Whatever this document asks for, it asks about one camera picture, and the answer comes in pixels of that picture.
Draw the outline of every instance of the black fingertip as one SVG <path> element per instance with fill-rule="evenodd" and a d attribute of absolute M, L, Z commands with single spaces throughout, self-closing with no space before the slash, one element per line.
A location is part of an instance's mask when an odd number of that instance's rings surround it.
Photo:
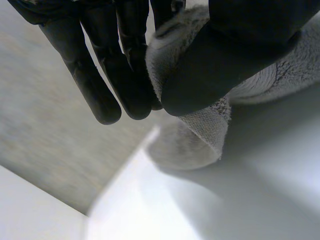
<path fill-rule="evenodd" d="M 145 119 L 151 104 L 136 82 L 125 55 L 120 54 L 102 61 L 102 68 L 128 116 L 134 120 Z"/>
<path fill-rule="evenodd" d="M 111 125 L 121 117 L 121 108 L 94 67 L 76 67 L 74 81 L 99 123 Z"/>

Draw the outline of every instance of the black robotic finger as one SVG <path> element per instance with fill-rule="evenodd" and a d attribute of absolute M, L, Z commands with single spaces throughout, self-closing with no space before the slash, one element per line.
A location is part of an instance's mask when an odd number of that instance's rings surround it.
<path fill-rule="evenodd" d="M 197 34 L 163 86 L 163 108 L 173 116 L 204 109 L 232 88 L 289 53 L 299 40 L 251 45 L 234 41 L 207 23 Z"/>
<path fill-rule="evenodd" d="M 160 110 L 162 105 L 154 92 L 145 61 L 149 0 L 116 0 L 115 6 L 122 48 L 136 75 L 136 82 L 143 89 L 152 110 Z"/>
<path fill-rule="evenodd" d="M 173 0 L 150 0 L 156 30 L 174 16 L 172 1 Z"/>
<path fill-rule="evenodd" d="M 135 120 L 146 118 L 151 112 L 151 104 L 121 51 L 114 4 L 106 2 L 94 8 L 83 6 L 80 21 L 127 114 Z"/>
<path fill-rule="evenodd" d="M 89 54 L 79 19 L 48 21 L 40 29 L 60 53 L 96 119 L 104 125 L 117 122 L 121 108 Z"/>

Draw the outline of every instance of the white wall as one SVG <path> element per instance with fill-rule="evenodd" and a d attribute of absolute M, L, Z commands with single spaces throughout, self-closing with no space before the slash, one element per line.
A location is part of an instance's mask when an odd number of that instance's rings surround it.
<path fill-rule="evenodd" d="M 0 166 L 0 240 L 81 240 L 86 220 Z"/>

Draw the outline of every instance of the fluffy gray cloth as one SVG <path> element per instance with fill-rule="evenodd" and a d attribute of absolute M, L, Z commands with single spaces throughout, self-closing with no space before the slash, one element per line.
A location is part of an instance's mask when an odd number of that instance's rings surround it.
<path fill-rule="evenodd" d="M 315 16 L 304 27 L 301 41 L 289 55 L 247 79 L 212 106 L 164 119 L 158 137 L 148 147 L 153 161 L 176 170 L 212 164 L 222 155 L 230 105 L 272 101 L 320 82 L 319 17 Z M 146 64 L 159 99 L 165 80 L 208 20 L 208 6 L 196 6 L 154 34 L 146 53 Z"/>

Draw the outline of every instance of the gray towel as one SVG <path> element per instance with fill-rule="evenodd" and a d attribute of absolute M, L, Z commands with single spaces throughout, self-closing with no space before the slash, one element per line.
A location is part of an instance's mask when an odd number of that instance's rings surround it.
<path fill-rule="evenodd" d="M 208 20 L 208 6 L 196 6 L 177 15 L 153 35 L 146 64 L 159 99 L 165 80 Z M 233 88 L 212 106 L 182 117 L 167 116 L 148 147 L 153 161 L 176 170 L 216 162 L 222 155 L 231 120 L 230 105 L 272 101 L 320 82 L 319 42 L 320 16 L 316 15 L 303 28 L 301 41 L 289 55 Z"/>

